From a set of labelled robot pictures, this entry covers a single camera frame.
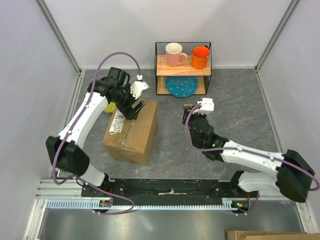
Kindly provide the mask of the yellow utility knife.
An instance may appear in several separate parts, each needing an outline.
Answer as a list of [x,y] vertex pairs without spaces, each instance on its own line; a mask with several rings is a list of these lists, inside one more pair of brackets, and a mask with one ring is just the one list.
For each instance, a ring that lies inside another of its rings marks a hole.
[[184,105],[183,105],[183,109],[184,109],[184,110],[191,110],[193,107],[194,107],[193,104],[184,104]]

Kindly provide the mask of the brown cardboard express box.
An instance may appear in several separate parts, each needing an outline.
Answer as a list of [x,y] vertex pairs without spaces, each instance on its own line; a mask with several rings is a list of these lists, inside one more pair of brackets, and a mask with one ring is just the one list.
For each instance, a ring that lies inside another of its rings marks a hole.
[[144,99],[137,119],[127,120],[116,109],[103,138],[110,155],[119,161],[146,165],[158,128],[158,103]]

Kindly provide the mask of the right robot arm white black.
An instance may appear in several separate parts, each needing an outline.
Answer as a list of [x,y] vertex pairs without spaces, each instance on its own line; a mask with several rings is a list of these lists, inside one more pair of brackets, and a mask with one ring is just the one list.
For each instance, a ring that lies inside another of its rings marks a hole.
[[295,150],[289,149],[285,153],[262,151],[221,137],[214,132],[198,105],[184,105],[182,123],[191,147],[206,158],[256,170],[254,173],[239,170],[233,174],[229,191],[235,197],[269,192],[304,203],[310,191],[320,188],[314,170]]

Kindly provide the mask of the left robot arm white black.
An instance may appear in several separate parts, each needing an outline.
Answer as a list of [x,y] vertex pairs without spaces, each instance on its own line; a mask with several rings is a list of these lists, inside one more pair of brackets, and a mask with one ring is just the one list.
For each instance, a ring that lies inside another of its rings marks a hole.
[[92,81],[85,98],[67,126],[58,136],[49,136],[45,142],[52,169],[69,172],[83,182],[92,185],[92,191],[99,197],[110,191],[108,176],[96,169],[83,151],[83,146],[92,126],[110,103],[127,120],[135,120],[145,103],[139,100],[149,85],[138,75],[130,83],[130,75],[124,70],[111,67],[107,76]]

